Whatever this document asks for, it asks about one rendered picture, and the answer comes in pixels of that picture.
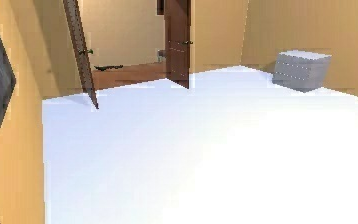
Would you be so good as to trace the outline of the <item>dark brown room door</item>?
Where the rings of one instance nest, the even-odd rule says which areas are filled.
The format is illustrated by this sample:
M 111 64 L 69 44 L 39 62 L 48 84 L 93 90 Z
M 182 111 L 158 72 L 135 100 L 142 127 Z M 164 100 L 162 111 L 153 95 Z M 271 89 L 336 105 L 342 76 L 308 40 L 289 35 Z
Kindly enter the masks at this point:
M 165 51 L 166 77 L 176 84 L 189 88 L 190 0 L 165 0 Z

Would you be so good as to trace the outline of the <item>brown wooden room door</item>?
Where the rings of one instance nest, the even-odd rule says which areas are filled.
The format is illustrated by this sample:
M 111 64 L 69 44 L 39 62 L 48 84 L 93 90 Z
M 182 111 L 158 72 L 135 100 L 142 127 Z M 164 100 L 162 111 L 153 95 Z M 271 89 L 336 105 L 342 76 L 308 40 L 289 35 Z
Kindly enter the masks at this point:
M 96 89 L 94 86 L 89 50 L 87 48 L 78 0 L 62 0 L 64 4 L 67 24 L 74 50 L 75 60 L 79 72 L 82 90 L 90 97 L 94 107 L 99 108 Z

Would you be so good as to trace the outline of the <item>grey chest of drawers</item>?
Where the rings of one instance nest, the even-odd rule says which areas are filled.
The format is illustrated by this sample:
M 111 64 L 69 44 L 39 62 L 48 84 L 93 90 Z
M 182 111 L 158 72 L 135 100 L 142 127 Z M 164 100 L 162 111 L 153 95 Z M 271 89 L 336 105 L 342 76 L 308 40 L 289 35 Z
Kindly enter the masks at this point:
M 289 50 L 277 56 L 272 83 L 300 92 L 323 86 L 331 55 Z

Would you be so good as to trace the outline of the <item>flat dark green object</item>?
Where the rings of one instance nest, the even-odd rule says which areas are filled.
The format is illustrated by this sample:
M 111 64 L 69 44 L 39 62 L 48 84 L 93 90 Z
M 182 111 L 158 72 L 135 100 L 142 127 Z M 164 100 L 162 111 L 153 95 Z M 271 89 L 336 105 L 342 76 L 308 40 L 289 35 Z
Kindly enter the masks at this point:
M 106 70 L 110 70 L 110 69 L 120 69 L 123 67 L 124 67 L 123 65 L 94 66 L 94 68 L 99 71 L 106 71 Z

